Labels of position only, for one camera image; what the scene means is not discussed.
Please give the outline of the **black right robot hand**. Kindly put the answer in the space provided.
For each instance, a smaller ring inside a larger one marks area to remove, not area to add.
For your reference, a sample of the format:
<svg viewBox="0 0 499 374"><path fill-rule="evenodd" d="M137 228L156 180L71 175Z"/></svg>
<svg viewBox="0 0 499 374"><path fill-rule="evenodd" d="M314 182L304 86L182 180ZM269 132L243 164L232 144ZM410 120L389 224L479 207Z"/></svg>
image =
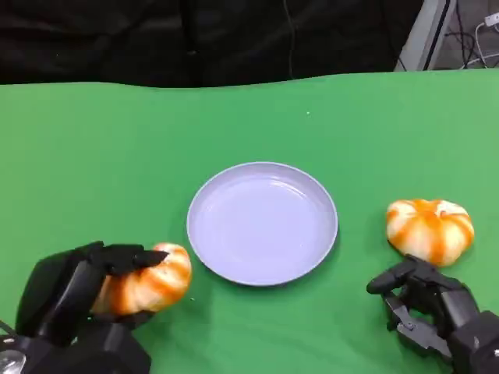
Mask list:
<svg viewBox="0 0 499 374"><path fill-rule="evenodd" d="M384 303L387 329L421 355L437 355L455 364L448 339L480 314L471 291L459 280L443 275L427 261L406 255L366 286Z"/></svg>

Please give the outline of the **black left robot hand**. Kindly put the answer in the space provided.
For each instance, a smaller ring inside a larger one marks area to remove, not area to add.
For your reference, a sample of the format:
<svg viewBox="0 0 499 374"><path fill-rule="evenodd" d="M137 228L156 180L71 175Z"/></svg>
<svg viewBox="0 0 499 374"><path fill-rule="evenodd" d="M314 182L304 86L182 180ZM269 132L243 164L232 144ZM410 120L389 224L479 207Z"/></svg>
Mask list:
<svg viewBox="0 0 499 374"><path fill-rule="evenodd" d="M152 312L121 317L92 307L106 277L161 263L166 252L102 241L39 260L20 299L4 373L148 373L151 358L132 334Z"/></svg>

